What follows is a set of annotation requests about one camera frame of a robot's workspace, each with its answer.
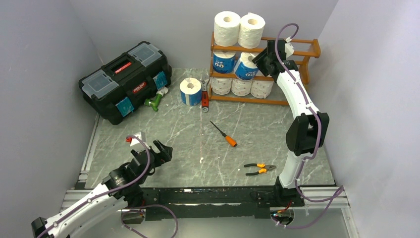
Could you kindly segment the white dotted roll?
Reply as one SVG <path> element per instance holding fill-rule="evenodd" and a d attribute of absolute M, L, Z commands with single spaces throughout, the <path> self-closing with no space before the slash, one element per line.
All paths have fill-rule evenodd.
<path fill-rule="evenodd" d="M 253 80 L 250 93 L 258 99 L 265 99 L 270 95 L 274 81 Z"/>

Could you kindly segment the white paper towel roll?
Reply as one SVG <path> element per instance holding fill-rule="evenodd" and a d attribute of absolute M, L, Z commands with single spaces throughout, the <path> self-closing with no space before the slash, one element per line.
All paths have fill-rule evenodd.
<path fill-rule="evenodd" d="M 236 96 L 247 96 L 251 92 L 252 80 L 234 78 L 231 83 L 231 92 Z"/>
<path fill-rule="evenodd" d="M 235 12 L 219 12 L 214 17 L 214 42 L 223 47 L 235 45 L 238 42 L 240 19 Z"/>
<path fill-rule="evenodd" d="M 238 44 L 246 49 L 256 48 L 263 36 L 265 20 L 254 13 L 249 12 L 240 20 Z"/>

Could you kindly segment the blue paper roll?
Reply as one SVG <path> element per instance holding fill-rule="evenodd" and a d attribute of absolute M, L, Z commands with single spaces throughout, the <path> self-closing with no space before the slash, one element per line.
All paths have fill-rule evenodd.
<path fill-rule="evenodd" d="M 212 68 L 221 74 L 231 73 L 235 65 L 236 53 L 232 51 L 216 50 L 212 53 Z"/>

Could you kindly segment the orange wooden shelf rack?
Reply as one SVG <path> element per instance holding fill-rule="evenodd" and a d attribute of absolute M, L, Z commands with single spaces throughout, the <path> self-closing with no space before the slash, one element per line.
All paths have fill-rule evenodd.
<path fill-rule="evenodd" d="M 319 58 L 321 54 L 321 49 L 319 46 L 319 42 L 317 39 L 312 40 L 302 40 L 302 39 L 293 39 L 291 40 L 290 44 L 294 47 L 293 56 L 301 57 L 301 60 L 296 61 L 296 64 L 299 67 L 299 72 L 301 76 L 302 82 L 307 85 L 310 82 L 310 74 L 308 70 L 309 61 L 311 58 Z M 214 40 L 214 33 L 211 34 L 211 44 L 210 44 L 211 52 L 214 51 L 228 51 L 228 52 L 248 52 L 253 54 L 259 54 L 263 51 L 263 48 L 253 48 L 253 49 L 246 49 L 239 45 L 237 46 L 228 46 L 223 47 L 217 45 Z M 226 95 L 219 95 L 212 91 L 212 86 L 209 83 L 208 85 L 208 99 L 211 101 L 225 101 L 225 102 L 238 102 L 238 103 L 254 103 L 254 104 L 266 104 L 266 105 L 280 105 L 280 106 L 287 106 L 288 103 L 286 100 L 271 100 L 268 98 L 265 99 L 258 99 L 255 97 L 238 97 L 238 96 L 226 96 Z"/>

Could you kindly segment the white roll with red print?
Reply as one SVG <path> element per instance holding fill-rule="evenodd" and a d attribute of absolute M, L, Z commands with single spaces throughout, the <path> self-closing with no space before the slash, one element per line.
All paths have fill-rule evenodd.
<path fill-rule="evenodd" d="M 210 79 L 212 91 L 219 95 L 226 95 L 231 91 L 232 78 L 217 78 Z"/>

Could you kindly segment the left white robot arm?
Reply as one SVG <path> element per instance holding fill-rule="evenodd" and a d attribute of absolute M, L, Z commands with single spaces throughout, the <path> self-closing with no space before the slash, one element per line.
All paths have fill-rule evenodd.
<path fill-rule="evenodd" d="M 71 238 L 77 231 L 104 218 L 106 212 L 145 205 L 141 185 L 157 167 L 172 159 L 173 148 L 159 140 L 155 152 L 142 140 L 144 151 L 131 150 L 133 159 L 112 170 L 92 191 L 67 209 L 50 218 L 38 217 L 31 223 L 35 238 Z"/>

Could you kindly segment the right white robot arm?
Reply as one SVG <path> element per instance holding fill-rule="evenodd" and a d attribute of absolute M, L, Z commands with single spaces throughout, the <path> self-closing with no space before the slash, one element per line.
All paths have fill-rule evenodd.
<path fill-rule="evenodd" d="M 285 40 L 269 40 L 266 48 L 253 63 L 264 76 L 270 76 L 286 97 L 293 122 L 286 133 L 289 149 L 283 171 L 278 176 L 282 187 L 273 192 L 273 200 L 284 206 L 292 199 L 289 189 L 300 185 L 300 176 L 309 160 L 316 157 L 323 145 L 329 124 L 329 115 L 322 113 L 310 99 L 301 80 L 299 67 L 294 60 L 287 60 Z"/>

